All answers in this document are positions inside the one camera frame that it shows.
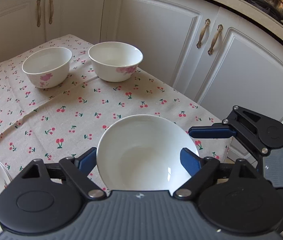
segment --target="white bowl with pink floral pattern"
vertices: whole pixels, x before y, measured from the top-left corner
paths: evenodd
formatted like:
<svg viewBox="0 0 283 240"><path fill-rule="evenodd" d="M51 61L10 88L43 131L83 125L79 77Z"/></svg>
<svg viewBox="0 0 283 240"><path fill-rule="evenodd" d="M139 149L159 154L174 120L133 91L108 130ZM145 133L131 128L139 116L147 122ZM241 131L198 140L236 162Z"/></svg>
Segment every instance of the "white bowl with pink floral pattern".
<svg viewBox="0 0 283 240"><path fill-rule="evenodd" d="M41 49L22 64L30 82L38 88L51 88L62 83L68 73L72 52L63 47Z"/></svg>
<svg viewBox="0 0 283 240"><path fill-rule="evenodd" d="M129 79L143 60L136 47L117 41L107 41L92 46L88 55L97 76L109 82Z"/></svg>

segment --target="tablecloth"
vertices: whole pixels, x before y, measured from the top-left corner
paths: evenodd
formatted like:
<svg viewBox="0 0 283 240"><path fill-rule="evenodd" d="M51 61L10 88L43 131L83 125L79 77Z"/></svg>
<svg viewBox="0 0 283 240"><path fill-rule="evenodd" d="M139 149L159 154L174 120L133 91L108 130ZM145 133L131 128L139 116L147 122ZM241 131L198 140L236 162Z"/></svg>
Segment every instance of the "tablecloth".
<svg viewBox="0 0 283 240"><path fill-rule="evenodd" d="M51 89L34 87L21 67L32 53L69 48L66 80ZM73 35L46 42L0 63L0 162L15 177L32 159L58 162L96 147L104 131L133 114L164 117L182 127L220 122L207 110L141 69L124 82L106 82L91 66L92 44ZM194 139L199 155L224 161L230 139ZM97 167L89 174L108 192Z"/></svg>

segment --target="brass handle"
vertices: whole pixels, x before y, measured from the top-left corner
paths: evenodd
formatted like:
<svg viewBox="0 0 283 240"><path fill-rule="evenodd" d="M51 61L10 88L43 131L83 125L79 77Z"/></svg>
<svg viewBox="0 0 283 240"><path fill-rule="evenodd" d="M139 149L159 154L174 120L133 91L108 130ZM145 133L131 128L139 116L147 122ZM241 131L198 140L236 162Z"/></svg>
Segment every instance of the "brass handle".
<svg viewBox="0 0 283 240"><path fill-rule="evenodd" d="M40 0L37 0L37 27L40 27L41 9Z"/></svg>
<svg viewBox="0 0 283 240"><path fill-rule="evenodd" d="M50 17L49 17L49 24L52 24L52 16L54 15L54 5L52 0L49 0L50 3Z"/></svg>
<svg viewBox="0 0 283 240"><path fill-rule="evenodd" d="M203 39L203 36L205 34L205 31L207 29L207 26L210 24L210 19L206 19L205 21L205 25L204 25L204 28L202 29L202 31L200 32L200 39L198 40L198 43L197 43L197 48L200 48L201 47L201 40Z"/></svg>
<svg viewBox="0 0 283 240"><path fill-rule="evenodd" d="M214 36L214 38L213 38L213 40L212 40L212 44L210 45L210 48L209 48L209 50L208 50L208 55L212 55L212 53L213 53L213 48L214 48L214 46L215 46L215 44L216 44L216 41L217 41L218 36L219 36L220 32L222 31L222 29L223 29L223 26L222 26L221 24L219 24L219 25L218 25L218 28L217 28L217 32L215 33L215 36Z"/></svg>

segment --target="gas stove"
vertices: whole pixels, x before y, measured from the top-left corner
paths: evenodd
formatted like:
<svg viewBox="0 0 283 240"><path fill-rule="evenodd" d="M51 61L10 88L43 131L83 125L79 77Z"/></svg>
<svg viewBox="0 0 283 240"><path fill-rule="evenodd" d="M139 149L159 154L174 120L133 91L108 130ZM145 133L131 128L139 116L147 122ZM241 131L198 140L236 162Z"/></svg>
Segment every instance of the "gas stove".
<svg viewBox="0 0 283 240"><path fill-rule="evenodd" d="M245 0L246 2L250 3L251 5L254 5L264 13L268 14L270 17L278 21L280 24L283 25L283 22L276 16L276 14L267 6L263 5L262 3L251 1L251 0Z"/></svg>

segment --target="cabinet door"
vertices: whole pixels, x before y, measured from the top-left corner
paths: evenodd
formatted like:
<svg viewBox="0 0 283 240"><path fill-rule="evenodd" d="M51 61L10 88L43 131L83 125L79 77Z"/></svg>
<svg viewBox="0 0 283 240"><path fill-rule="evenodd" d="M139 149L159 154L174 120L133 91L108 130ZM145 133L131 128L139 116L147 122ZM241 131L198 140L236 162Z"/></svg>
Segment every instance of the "cabinet door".
<svg viewBox="0 0 283 240"><path fill-rule="evenodd" d="M104 0L46 0L46 41L72 34L98 43L103 3Z"/></svg>
<svg viewBox="0 0 283 240"><path fill-rule="evenodd" d="M0 0L0 62L45 42L44 0L37 7L37 0Z"/></svg>
<svg viewBox="0 0 283 240"><path fill-rule="evenodd" d="M185 95L220 119L234 105L283 123L283 46L247 20L221 8L213 31L223 30L212 55L208 39ZM249 157L233 140L230 154Z"/></svg>
<svg viewBox="0 0 283 240"><path fill-rule="evenodd" d="M101 41L140 49L140 68L184 92L207 42L218 6L203 0L105 0ZM196 44L205 20L202 47Z"/></svg>

